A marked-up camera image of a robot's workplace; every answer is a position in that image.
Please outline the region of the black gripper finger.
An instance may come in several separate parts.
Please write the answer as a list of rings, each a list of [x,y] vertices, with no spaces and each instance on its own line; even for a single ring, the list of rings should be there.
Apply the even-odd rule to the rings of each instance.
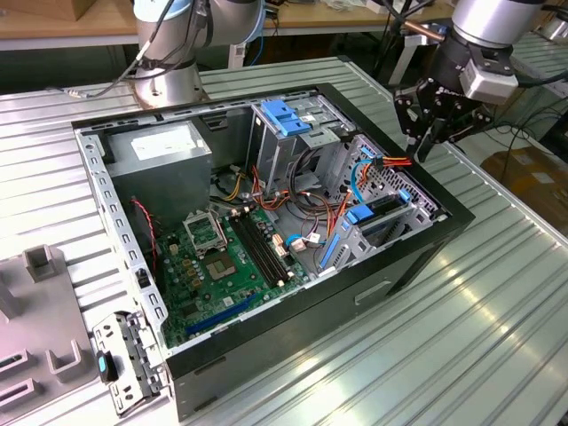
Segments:
[[[492,121],[489,112],[477,101],[439,101],[431,115],[429,150],[444,142],[454,144]]]
[[[401,131],[407,136],[406,153],[417,162],[425,162],[438,142],[440,118],[436,116],[438,83],[421,79],[415,86],[396,89],[393,103]]]

